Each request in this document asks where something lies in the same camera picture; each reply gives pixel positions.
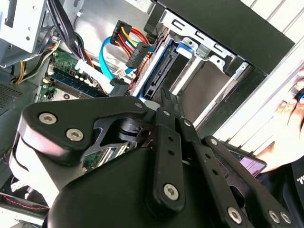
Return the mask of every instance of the white connector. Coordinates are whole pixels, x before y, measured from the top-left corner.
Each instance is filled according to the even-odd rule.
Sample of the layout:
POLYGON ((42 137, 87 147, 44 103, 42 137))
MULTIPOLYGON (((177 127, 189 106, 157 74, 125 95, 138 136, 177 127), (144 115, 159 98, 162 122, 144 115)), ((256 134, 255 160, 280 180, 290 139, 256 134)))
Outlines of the white connector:
POLYGON ((120 79, 127 76, 125 70, 123 69, 118 69, 113 74, 118 76, 120 79))
POLYGON ((78 63, 75 66, 75 69, 76 68, 83 70, 92 78, 94 78, 108 94, 112 92, 114 86, 110 84, 110 79, 107 78, 102 73, 100 73, 99 71, 97 71, 95 68, 91 67, 83 60, 78 61, 78 63))

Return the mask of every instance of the yellow wire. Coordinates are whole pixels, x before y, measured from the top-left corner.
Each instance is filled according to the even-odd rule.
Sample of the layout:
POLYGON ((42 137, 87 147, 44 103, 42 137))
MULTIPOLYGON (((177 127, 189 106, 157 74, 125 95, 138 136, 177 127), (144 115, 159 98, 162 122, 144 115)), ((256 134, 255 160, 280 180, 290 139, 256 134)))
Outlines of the yellow wire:
POLYGON ((127 39, 134 45, 136 46, 137 44, 135 44, 135 42, 129 37, 129 35, 125 32, 124 28, 122 27, 122 31, 123 34, 125 35, 125 37, 127 37, 127 39))
POLYGON ((23 79, 23 76, 24 76, 24 64, 22 61, 20 61, 20 75, 18 80, 16 81, 16 84, 18 84, 23 79))

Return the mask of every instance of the metal bracket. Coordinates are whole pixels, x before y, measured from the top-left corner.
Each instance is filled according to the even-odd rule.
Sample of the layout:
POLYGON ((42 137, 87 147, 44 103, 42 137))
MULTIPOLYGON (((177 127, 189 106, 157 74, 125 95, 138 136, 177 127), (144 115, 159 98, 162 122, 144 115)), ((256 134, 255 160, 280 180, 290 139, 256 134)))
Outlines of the metal bracket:
POLYGON ((9 11, 12 2, 9 0, 1 1, 1 5, 7 10, 3 12, 0 38, 32 53, 35 50, 40 33, 46 0, 18 0, 14 11, 13 23, 6 25, 6 21, 12 16, 12 12, 9 11))

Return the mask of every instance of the motherboard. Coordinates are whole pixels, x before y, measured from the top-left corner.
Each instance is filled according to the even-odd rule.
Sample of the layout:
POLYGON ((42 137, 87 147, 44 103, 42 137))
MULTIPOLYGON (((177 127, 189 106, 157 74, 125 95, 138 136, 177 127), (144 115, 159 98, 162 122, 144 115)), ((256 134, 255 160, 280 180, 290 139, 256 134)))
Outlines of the motherboard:
MULTIPOLYGON (((90 83, 89 75, 75 68, 76 64, 77 60, 69 53, 61 50, 54 52, 46 76, 40 83, 36 102, 107 97, 98 86, 90 83)), ((134 143, 126 142, 121 147, 105 148, 87 155, 83 166, 91 171, 134 146, 134 143)))

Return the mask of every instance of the black plastic housing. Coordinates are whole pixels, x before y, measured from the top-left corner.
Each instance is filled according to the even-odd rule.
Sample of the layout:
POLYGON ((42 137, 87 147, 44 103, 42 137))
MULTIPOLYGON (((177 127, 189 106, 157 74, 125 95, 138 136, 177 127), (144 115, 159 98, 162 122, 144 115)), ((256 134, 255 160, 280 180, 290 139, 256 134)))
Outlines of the black plastic housing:
POLYGON ((115 41, 118 40, 118 34, 122 33, 122 29, 121 27, 123 26, 125 32, 129 35, 130 32, 131 32, 131 28, 132 26, 129 25, 128 23, 125 23, 121 20, 118 20, 115 28, 114 28, 114 31, 113 31, 113 34, 112 34, 112 37, 111 37, 111 40, 110 40, 110 43, 113 44, 113 45, 116 45, 118 46, 115 41))
POLYGON ((126 66, 130 69, 135 69, 140 66, 145 56, 148 54, 150 49, 150 45, 145 44, 143 42, 139 42, 136 46, 135 51, 132 53, 131 57, 129 58, 126 66))

